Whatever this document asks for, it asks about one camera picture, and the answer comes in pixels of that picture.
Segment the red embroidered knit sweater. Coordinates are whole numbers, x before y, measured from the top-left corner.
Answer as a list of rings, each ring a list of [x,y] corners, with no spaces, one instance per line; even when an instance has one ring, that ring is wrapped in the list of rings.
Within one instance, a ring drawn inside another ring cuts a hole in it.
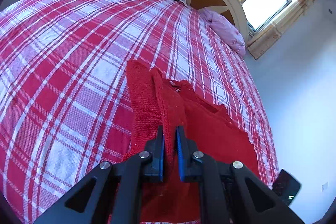
[[[175,150],[175,130],[182,126],[188,139],[215,160],[241,161],[258,173],[258,161],[248,134],[238,128],[224,105],[212,104],[194,92],[188,81],[165,79],[157,68],[135,60],[126,65],[127,88],[133,110],[130,149],[124,160],[143,151],[148,140],[163,129],[165,169],[162,183],[145,184],[142,192],[143,222],[182,223],[199,218],[199,190],[181,182]]]

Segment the red plaid bed sheet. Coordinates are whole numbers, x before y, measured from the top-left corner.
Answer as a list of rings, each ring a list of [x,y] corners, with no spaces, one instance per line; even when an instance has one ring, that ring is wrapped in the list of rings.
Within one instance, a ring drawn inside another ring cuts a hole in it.
[[[272,185],[278,162],[244,62],[176,0],[21,0],[1,12],[1,192],[33,223],[101,161],[130,149],[129,60],[224,105]]]

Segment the pink pillow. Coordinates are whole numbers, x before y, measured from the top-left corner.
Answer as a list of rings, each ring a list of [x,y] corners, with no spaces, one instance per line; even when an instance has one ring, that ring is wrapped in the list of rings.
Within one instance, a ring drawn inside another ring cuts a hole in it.
[[[224,16],[208,8],[198,10],[200,16],[208,23],[210,28],[240,57],[246,53],[245,41],[238,29]]]

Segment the white wall socket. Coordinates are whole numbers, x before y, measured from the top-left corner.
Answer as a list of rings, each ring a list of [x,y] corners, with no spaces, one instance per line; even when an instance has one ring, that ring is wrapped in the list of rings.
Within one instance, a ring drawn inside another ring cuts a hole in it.
[[[321,186],[321,192],[324,192],[325,190],[327,190],[328,186],[329,186],[329,183],[328,183],[328,182],[324,183],[324,184]]]

